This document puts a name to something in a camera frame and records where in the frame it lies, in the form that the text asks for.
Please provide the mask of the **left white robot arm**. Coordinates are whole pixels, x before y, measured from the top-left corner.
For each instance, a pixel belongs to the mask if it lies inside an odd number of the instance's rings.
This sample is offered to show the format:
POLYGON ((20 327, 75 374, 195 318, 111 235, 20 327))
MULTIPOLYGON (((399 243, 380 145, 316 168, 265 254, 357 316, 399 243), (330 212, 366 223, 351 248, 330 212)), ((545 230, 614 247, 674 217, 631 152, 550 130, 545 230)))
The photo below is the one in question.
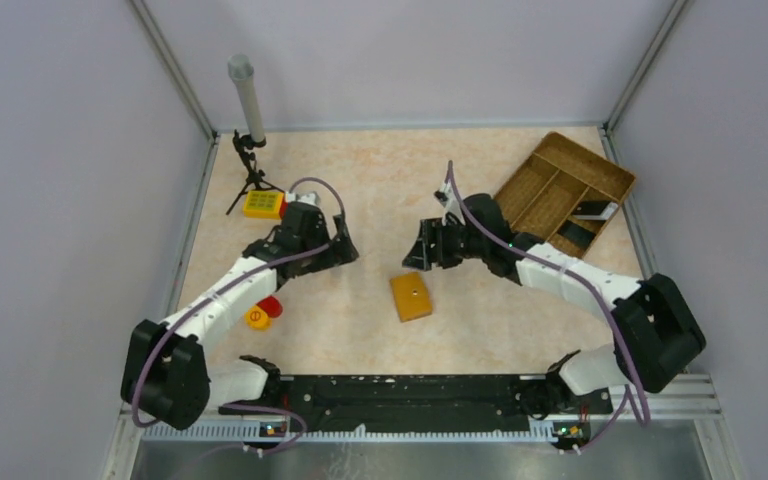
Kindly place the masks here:
POLYGON ((345 215, 329 232, 322 210, 294 201, 279 225, 248 245, 213 286, 165 319, 141 321, 132 331, 120 387, 121 399, 153 423, 189 428, 205 409, 246 403, 257 413, 279 404, 275 367, 245 356, 209 368, 208 354, 260 302, 289 280, 351 263, 359 253, 345 215))

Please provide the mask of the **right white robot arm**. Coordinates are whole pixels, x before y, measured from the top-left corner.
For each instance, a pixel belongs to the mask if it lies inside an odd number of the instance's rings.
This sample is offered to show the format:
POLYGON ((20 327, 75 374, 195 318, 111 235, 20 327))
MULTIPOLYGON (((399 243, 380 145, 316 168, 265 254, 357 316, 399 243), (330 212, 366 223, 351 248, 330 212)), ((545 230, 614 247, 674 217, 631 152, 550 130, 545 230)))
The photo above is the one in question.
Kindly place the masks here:
POLYGON ((703 352, 707 340, 678 285, 656 273, 637 279, 571 257, 515 231, 487 194, 456 203, 439 193, 442 217, 421 220, 402 264, 429 271, 477 259, 495 276, 553 294, 606 321, 610 343, 576 350, 552 364, 532 399, 541 414, 572 412, 587 394, 614 386, 661 392, 703 352))

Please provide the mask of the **yellow leather card holder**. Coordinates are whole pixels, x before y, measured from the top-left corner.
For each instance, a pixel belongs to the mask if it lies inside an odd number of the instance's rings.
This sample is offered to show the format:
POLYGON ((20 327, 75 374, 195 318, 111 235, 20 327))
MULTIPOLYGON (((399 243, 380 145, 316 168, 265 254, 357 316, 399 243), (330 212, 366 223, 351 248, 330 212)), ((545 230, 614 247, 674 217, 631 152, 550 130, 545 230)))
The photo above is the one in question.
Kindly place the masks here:
POLYGON ((418 272, 395 276, 389 280, 389 284, 401 322, 417 320, 433 313, 431 296, 418 272))

